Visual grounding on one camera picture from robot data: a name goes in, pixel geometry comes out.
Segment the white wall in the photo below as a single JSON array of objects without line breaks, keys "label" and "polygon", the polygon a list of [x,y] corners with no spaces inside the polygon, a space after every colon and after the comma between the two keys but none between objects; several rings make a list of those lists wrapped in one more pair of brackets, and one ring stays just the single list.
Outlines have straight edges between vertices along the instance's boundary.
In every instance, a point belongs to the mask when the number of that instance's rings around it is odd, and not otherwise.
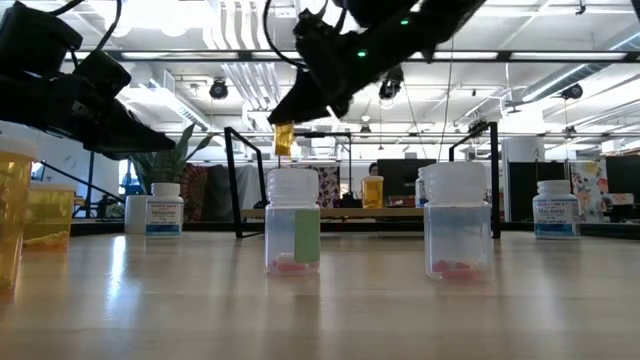
[{"label": "white wall", "polygon": [[[24,138],[38,144],[39,160],[62,171],[87,181],[89,177],[89,151],[82,148],[82,144],[73,140],[60,139],[39,130],[26,126],[0,121],[0,131],[4,135]],[[45,170],[44,181],[55,184],[70,184],[76,186],[76,193],[85,196],[87,187],[71,180],[50,169]],[[94,161],[93,184],[113,194],[118,194],[118,162],[96,154]],[[92,201],[100,199],[100,194],[92,195]]]}]

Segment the ceiling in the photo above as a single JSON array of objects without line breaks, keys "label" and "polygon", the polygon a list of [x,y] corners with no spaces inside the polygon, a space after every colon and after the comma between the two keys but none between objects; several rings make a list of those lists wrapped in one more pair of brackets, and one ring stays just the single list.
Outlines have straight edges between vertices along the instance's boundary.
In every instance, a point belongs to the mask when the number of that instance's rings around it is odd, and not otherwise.
[{"label": "ceiling", "polygon": [[[62,3],[23,2],[45,10]],[[5,8],[11,3],[0,1]],[[323,3],[274,1],[268,29],[276,45],[293,51],[291,30],[296,12],[305,7],[318,9]],[[325,21],[335,22],[339,10],[329,3]],[[586,12],[578,16],[577,0],[487,0],[454,39],[439,49],[449,51],[453,46],[453,50],[606,51],[640,33],[630,0],[585,0],[585,4]],[[268,49],[258,16],[263,6],[264,0],[128,0],[116,31],[118,37],[112,37],[106,49]],[[114,9],[115,2],[111,0],[87,0],[62,18],[83,35],[83,50],[90,50],[110,23]],[[346,28],[355,29],[355,22],[350,19]],[[557,78],[578,65],[405,63],[405,84],[392,107],[380,106],[379,84],[372,84],[355,95],[343,119],[324,123],[334,131],[358,132],[362,117],[367,116],[374,132],[415,131],[417,125],[425,134],[438,134],[443,129],[464,132],[469,122],[487,117],[500,121],[502,131],[509,132],[559,132],[567,124],[577,125],[584,132],[634,130],[633,124],[640,119],[640,67],[635,64],[609,66],[581,80],[585,94],[579,100],[565,104],[562,99],[548,96],[519,106],[521,112],[509,113],[512,108],[505,106],[505,101],[517,100],[518,91],[544,85],[550,76],[553,80],[552,75],[557,74]],[[265,121],[268,110],[295,81],[295,70],[281,62],[245,65],[149,61],[125,66],[134,82],[130,89],[123,90],[121,100],[143,122],[163,131],[179,131],[187,121],[176,111],[173,100],[166,99],[167,94],[160,96],[148,88],[150,79],[167,87],[170,95],[174,93],[180,104],[210,129],[233,126],[239,131],[270,131]],[[224,100],[213,100],[208,94],[215,78],[225,78],[229,86]],[[597,144],[598,139],[585,143]]]}]

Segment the table surface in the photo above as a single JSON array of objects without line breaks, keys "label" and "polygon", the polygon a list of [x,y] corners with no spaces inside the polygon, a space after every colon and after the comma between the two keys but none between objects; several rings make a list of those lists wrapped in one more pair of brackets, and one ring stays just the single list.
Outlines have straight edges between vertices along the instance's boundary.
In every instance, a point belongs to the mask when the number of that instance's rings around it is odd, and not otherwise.
[{"label": "table surface", "polygon": [[0,358],[638,359],[640,243],[505,233],[495,279],[424,275],[423,242],[326,236],[319,275],[263,273],[263,241],[93,236],[24,254]]}]

